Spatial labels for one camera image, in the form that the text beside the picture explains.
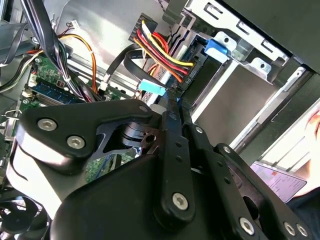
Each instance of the red wire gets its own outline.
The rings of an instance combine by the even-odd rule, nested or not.
[[[179,72],[181,72],[181,73],[183,73],[183,74],[186,74],[186,75],[188,74],[187,71],[185,71],[185,70],[183,70],[182,68],[179,68],[179,67],[177,67],[177,66],[175,66],[175,65],[172,65],[172,64],[171,64],[170,62],[168,62],[163,56],[161,56],[157,51],[155,51],[155,50],[152,48],[152,46],[150,46],[150,44],[143,38],[140,29],[138,29],[137,33],[138,33],[139,39],[148,47],[148,49],[151,50],[151,52],[152,52],[153,54],[155,54],[159,59],[161,59],[166,65],[168,65],[170,68],[175,69],[175,70],[177,70],[177,71],[179,71]]]
[[[169,45],[166,40],[157,32],[152,33],[152,35],[161,41],[162,45],[164,46],[164,51],[169,53]]]

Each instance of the orange wire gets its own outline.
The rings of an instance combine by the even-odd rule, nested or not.
[[[164,38],[157,32],[152,33],[152,36],[159,41],[159,43],[162,45],[164,51],[166,53],[169,53],[169,45],[168,43],[164,40]]]
[[[81,36],[76,35],[76,34],[65,34],[65,35],[59,35],[59,39],[65,39],[65,38],[76,38],[83,42],[83,44],[86,46],[86,48],[89,50],[92,58],[92,90],[95,94],[98,94],[98,88],[97,88],[97,61],[96,61],[96,56],[94,52],[92,51],[92,48],[90,45],[87,43],[85,39],[83,39]]]
[[[161,62],[159,62],[157,59],[155,59],[152,54],[141,44],[141,42],[134,37],[133,40],[135,41],[136,44],[138,44],[140,46],[140,48],[142,48],[157,64],[161,65],[165,70],[167,70],[168,72],[170,72],[177,80],[179,83],[182,83],[182,79],[173,71],[171,71],[169,68],[167,68],[164,64],[162,64]]]

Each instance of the metal clip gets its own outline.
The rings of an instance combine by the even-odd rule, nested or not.
[[[6,117],[7,119],[15,119],[15,120],[19,120],[19,118],[17,116],[14,116],[15,113],[19,113],[22,114],[22,111],[20,109],[14,109],[14,110],[10,110],[10,111],[6,111],[3,115],[1,115],[2,117]]]

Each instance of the cable tie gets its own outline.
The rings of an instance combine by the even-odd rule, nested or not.
[[[68,77],[68,78],[63,78],[63,80],[67,83],[67,82],[70,82],[71,81],[71,77]]]

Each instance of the fan blade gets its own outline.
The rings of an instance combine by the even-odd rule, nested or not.
[[[30,198],[27,198],[25,196],[23,196],[22,198],[25,203],[26,212],[33,218],[38,212],[37,205]]]
[[[27,231],[21,234],[17,240],[41,240],[46,233],[47,228],[42,228],[36,231]]]
[[[18,211],[17,205],[14,202],[2,202],[0,203],[0,209],[8,209],[10,212]]]
[[[29,231],[35,231],[47,227],[48,214],[45,208],[32,220]]]

